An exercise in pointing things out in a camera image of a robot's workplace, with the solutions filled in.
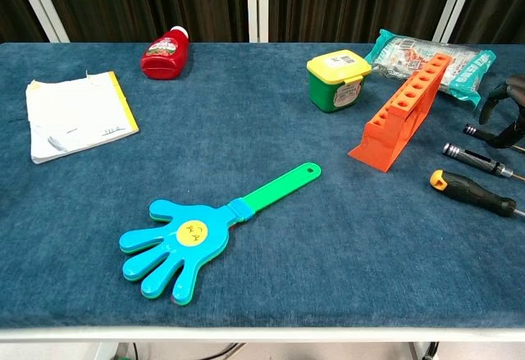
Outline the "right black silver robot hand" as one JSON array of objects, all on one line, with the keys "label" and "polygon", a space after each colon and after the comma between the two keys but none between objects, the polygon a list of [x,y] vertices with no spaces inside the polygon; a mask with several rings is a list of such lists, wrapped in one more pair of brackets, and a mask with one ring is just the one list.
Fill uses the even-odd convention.
[{"label": "right black silver robot hand", "polygon": [[512,75],[496,86],[483,104],[479,123],[488,122],[497,104],[506,98],[512,98],[518,105],[518,118],[497,136],[486,142],[493,148],[509,148],[524,137],[524,74]]}]

